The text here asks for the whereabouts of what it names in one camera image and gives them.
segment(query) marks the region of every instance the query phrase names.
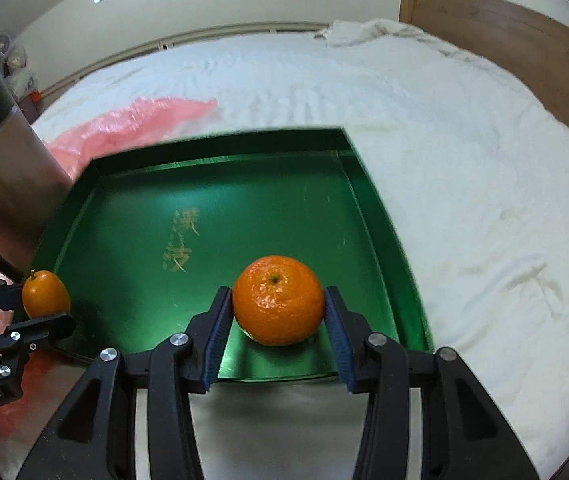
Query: wooden headboard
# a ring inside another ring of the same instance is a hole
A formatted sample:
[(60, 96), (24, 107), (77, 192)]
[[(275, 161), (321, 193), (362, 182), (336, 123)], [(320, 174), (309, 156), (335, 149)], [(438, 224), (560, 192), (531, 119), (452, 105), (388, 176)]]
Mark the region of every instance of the wooden headboard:
[(400, 21), (486, 57), (569, 127), (569, 28), (504, 0), (401, 0)]

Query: orange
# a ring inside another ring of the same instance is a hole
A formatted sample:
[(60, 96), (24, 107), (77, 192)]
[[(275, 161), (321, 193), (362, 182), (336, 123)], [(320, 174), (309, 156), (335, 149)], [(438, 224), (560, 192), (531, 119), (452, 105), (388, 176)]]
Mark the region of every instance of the orange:
[(233, 313), (241, 329), (260, 344), (299, 343), (322, 321), (322, 287), (298, 260), (264, 256), (248, 266), (233, 286)]
[(22, 304), (31, 318), (71, 311), (71, 298), (63, 282), (48, 270), (31, 271), (22, 286)]

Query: tray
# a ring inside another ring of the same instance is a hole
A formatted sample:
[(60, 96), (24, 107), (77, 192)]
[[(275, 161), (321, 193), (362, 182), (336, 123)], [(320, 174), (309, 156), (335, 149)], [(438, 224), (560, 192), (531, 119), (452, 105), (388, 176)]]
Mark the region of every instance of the tray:
[[(267, 254), (338, 286), (373, 330), (431, 350), (401, 245), (340, 129), (203, 137), (94, 160), (45, 229), (33, 268), (56, 272), (71, 294), (78, 329), (61, 349), (93, 359), (107, 346), (154, 348)], [(324, 326), (266, 348), (234, 324), (220, 379), (334, 373)]]

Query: screw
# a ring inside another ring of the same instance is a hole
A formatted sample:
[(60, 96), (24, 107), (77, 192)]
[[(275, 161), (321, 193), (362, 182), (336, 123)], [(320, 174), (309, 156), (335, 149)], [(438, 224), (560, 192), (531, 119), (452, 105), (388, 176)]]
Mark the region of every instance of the screw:
[(103, 351), (100, 352), (100, 358), (105, 363), (113, 361), (116, 357), (118, 357), (118, 351), (115, 348), (105, 348)]
[(367, 341), (371, 346), (382, 346), (387, 342), (387, 336), (380, 332), (373, 332), (369, 334)]
[(173, 346), (183, 346), (189, 342), (189, 336), (185, 333), (178, 333), (171, 336), (168, 340)]
[(455, 358), (458, 357), (455, 350), (453, 348), (449, 348), (449, 346), (440, 348), (438, 350), (438, 355), (440, 356), (440, 359), (447, 361), (448, 363), (455, 361)]

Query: white bed sheet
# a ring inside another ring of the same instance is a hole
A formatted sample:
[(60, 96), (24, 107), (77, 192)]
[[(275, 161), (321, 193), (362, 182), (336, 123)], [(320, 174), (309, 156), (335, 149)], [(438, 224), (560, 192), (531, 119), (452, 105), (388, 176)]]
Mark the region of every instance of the white bed sheet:
[[(88, 76), (34, 129), (53, 140), (140, 96), (218, 101), (174, 134), (345, 126), (436, 346), (462, 354), (546, 479), (569, 455), (569, 129), (500, 68), (408, 36), (341, 48), (308, 34), (188, 44)], [(208, 479), (351, 477), (362, 402), (332, 390), (331, 413), (310, 416), (323, 411), (314, 386), (273, 386), (252, 411), (242, 385), (217, 388), (194, 399)], [(222, 392), (237, 409), (219, 409)]]

